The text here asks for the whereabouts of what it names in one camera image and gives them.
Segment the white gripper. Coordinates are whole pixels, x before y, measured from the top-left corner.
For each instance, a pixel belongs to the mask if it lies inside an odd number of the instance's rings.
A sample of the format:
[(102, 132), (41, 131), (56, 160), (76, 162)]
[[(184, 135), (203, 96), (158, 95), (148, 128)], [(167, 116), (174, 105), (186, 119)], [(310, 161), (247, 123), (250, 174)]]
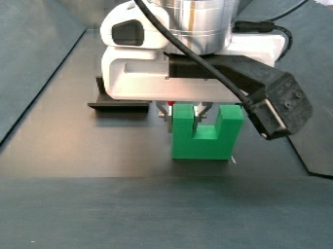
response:
[[(243, 55), (273, 66), (285, 38), (275, 34), (234, 33), (239, 0), (142, 0), (170, 33), (197, 54)], [(107, 49), (102, 57), (104, 88), (116, 100), (152, 100), (171, 132), (172, 107), (167, 101), (202, 101), (194, 106), (198, 126), (213, 102), (235, 103), (238, 98), (201, 66), (168, 72), (171, 58), (180, 55), (134, 1), (119, 4), (106, 16), (100, 36)]]

